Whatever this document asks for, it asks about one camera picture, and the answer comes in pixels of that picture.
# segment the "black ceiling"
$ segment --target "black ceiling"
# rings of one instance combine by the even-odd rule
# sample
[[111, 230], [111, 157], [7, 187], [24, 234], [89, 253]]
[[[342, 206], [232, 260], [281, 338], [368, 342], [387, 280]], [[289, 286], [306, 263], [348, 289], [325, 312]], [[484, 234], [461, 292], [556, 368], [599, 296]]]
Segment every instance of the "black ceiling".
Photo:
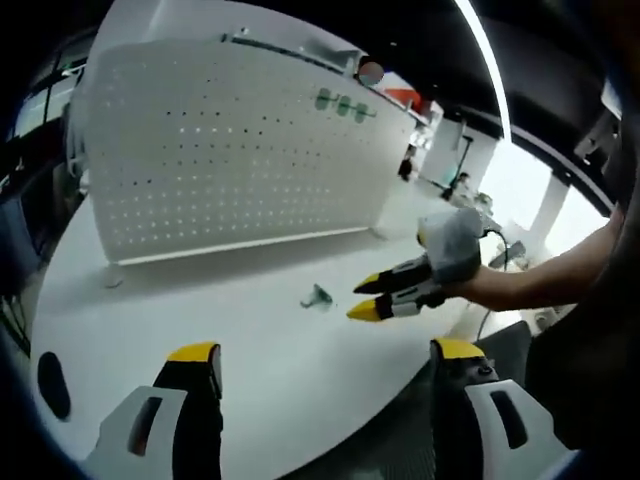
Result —
[[[3, 17], [11, 70], [0, 107], [6, 127], [29, 78], [65, 36], [98, 25], [112, 0], [15, 4]], [[449, 112], [482, 112], [479, 125], [498, 119], [493, 87], [469, 28], [453, 0], [391, 2], [373, 7], [346, 2], [249, 1], [306, 20], [375, 56]], [[573, 151], [603, 113], [604, 72], [584, 38], [549, 5], [551, 1], [472, 1], [495, 51], [512, 123], [585, 169]], [[594, 156], [588, 171], [601, 185]]]

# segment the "black cable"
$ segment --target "black cable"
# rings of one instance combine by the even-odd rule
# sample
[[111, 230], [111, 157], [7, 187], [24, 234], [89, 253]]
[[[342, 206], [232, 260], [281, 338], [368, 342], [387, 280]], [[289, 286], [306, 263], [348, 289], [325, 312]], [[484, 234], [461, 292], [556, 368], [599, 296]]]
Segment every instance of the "black cable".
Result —
[[22, 336], [22, 339], [25, 342], [28, 343], [29, 342], [29, 337], [27, 336], [27, 332], [26, 332], [26, 319], [25, 319], [25, 317], [22, 317], [22, 321], [20, 321], [19, 316], [16, 315], [16, 311], [13, 309], [13, 303], [10, 300], [7, 300], [7, 303], [9, 305], [9, 311], [11, 312], [11, 316], [13, 317], [13, 323], [16, 324], [16, 328], [20, 332], [20, 335]]
[[31, 351], [31, 342], [29, 341], [29, 337], [27, 336], [27, 333], [23, 326], [20, 324], [20, 320], [18, 319], [18, 316], [13, 309], [11, 298], [4, 296], [2, 297], [2, 302], [3, 304], [6, 302], [9, 313], [11, 314], [11, 317], [13, 317], [12, 319], [10, 319], [3, 309], [2, 312], [0, 312], [0, 315], [2, 316], [2, 323], [7, 328], [9, 335], [16, 343], [16, 345], [20, 347], [20, 350], [22, 350], [27, 356], [29, 356], [29, 352]]
[[[504, 271], [506, 272], [507, 264], [509, 263], [509, 245], [507, 244], [507, 240], [504, 238], [504, 235], [502, 234], [502, 232], [499, 232], [498, 230], [495, 230], [493, 228], [488, 228], [484, 231], [484, 235], [487, 235], [488, 233], [495, 233], [502, 239], [502, 242], [504, 243]], [[478, 328], [478, 335], [476, 335], [476, 342], [480, 340], [480, 336], [482, 335], [482, 330], [484, 329], [484, 325], [485, 323], [487, 323], [487, 319], [489, 318], [489, 315], [491, 314], [492, 311], [493, 310], [488, 308], [487, 313], [484, 314], [484, 317], [480, 322], [480, 328]]]
[[18, 308], [20, 309], [20, 317], [22, 317], [22, 330], [25, 334], [25, 337], [27, 337], [27, 316], [24, 314], [24, 305], [22, 305], [22, 297], [20, 295], [18, 295], [16, 297], [17, 301], [18, 301]]
[[30, 357], [31, 344], [26, 338], [22, 337], [15, 328], [13, 328], [13, 325], [4, 312], [0, 312], [0, 322], [5, 326], [5, 328], [7, 329], [7, 333], [9, 334], [13, 342], [18, 346], [18, 348], [22, 350], [27, 357]]

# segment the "forearm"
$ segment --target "forearm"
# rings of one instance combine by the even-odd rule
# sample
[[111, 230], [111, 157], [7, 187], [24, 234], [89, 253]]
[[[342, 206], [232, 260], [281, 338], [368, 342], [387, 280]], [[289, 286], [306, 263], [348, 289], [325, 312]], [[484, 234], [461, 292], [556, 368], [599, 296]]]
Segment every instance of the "forearm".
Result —
[[481, 267], [472, 280], [447, 292], [495, 311], [576, 303], [605, 266], [617, 228], [610, 222], [568, 252], [526, 272], [504, 273]]

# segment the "round white table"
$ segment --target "round white table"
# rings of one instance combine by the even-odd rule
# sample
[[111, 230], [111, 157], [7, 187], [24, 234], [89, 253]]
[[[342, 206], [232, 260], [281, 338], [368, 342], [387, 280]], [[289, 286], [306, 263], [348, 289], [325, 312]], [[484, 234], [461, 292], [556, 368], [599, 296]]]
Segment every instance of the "round white table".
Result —
[[[466, 306], [451, 300], [381, 324], [345, 316], [363, 299], [352, 293], [362, 279], [422, 253], [415, 219], [434, 200], [398, 188], [411, 194], [390, 199], [385, 216], [400, 238], [360, 232], [131, 265], [113, 289], [104, 286], [108, 263], [86, 200], [53, 256], [33, 323], [31, 384], [48, 431], [84, 459], [102, 420], [151, 385], [171, 351], [215, 340], [225, 479], [277, 478], [336, 446], [400, 392], [427, 360], [430, 339]], [[314, 283], [333, 297], [327, 312], [300, 306]], [[37, 388], [46, 351], [62, 365], [67, 421]]]

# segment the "white wall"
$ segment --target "white wall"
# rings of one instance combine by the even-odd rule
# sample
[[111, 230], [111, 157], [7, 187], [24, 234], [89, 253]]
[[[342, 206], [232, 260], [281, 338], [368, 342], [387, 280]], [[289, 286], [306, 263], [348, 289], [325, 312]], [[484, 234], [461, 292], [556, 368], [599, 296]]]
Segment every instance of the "white wall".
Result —
[[357, 46], [321, 28], [266, 8], [222, 0], [116, 0], [96, 36], [85, 71], [110, 48], [162, 39], [209, 40], [248, 28], [247, 36], [326, 58]]
[[[431, 150], [420, 170], [423, 178], [443, 184], [450, 180], [452, 170], [460, 161], [466, 141], [460, 142], [460, 151], [456, 150], [461, 124], [442, 119]], [[462, 170], [470, 176], [470, 186], [477, 190], [480, 187], [487, 167], [493, 157], [497, 140], [476, 130], [466, 128], [465, 135], [474, 139], [465, 159]]]
[[545, 249], [545, 240], [556, 222], [567, 191], [566, 185], [551, 176], [531, 228], [526, 230], [514, 222], [503, 225], [503, 233], [507, 241], [512, 243], [520, 240], [524, 244], [527, 249], [526, 258], [531, 266], [542, 263], [551, 257]]

